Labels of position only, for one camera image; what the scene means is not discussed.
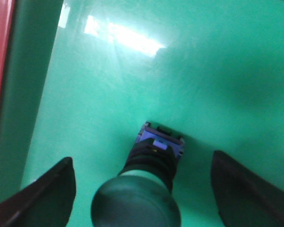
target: green floor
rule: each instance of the green floor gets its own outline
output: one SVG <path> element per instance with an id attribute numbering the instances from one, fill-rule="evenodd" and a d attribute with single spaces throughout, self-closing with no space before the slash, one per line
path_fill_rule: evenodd
<path id="1" fill-rule="evenodd" d="M 91 226 L 96 189 L 154 121 L 186 136 L 173 195 L 183 227 L 222 227 L 222 149 L 284 190 L 284 1 L 65 0 L 22 186 L 64 156 Z"/>

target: glossy floor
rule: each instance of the glossy floor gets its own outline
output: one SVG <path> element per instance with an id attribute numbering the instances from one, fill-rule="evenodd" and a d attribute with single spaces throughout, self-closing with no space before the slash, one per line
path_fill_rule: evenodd
<path id="1" fill-rule="evenodd" d="M 23 186 L 74 158 L 70 227 L 155 121 L 186 135 L 182 226 L 222 227 L 210 186 L 222 149 L 284 190 L 284 1 L 65 0 Z"/>

